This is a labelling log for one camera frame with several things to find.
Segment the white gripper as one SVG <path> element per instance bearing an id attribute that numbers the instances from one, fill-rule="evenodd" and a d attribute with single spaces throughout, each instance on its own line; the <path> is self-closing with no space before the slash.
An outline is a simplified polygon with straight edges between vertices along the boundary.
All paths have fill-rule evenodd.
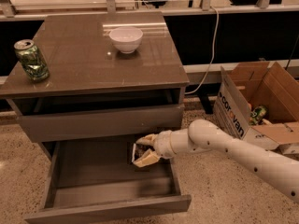
<path id="1" fill-rule="evenodd" d="M 142 146 L 154 147 L 156 151 L 148 149 L 140 158 L 133 161 L 133 164 L 139 168 L 158 162 L 160 157 L 171 159 L 179 153 L 189 153 L 193 145 L 187 129 L 163 131 L 158 135 L 151 133 L 137 139 L 136 143 Z"/>

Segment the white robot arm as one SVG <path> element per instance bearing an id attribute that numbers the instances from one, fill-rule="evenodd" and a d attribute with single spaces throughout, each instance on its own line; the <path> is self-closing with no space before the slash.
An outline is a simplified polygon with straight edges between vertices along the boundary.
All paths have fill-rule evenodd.
<path id="1" fill-rule="evenodd" d="M 132 147 L 132 163 L 142 168 L 180 153 L 217 150 L 253 172 L 264 182 L 299 203 L 299 161 L 267 151 L 232 137 L 205 119 L 193 121 L 188 128 L 151 133 L 137 139 Z"/>

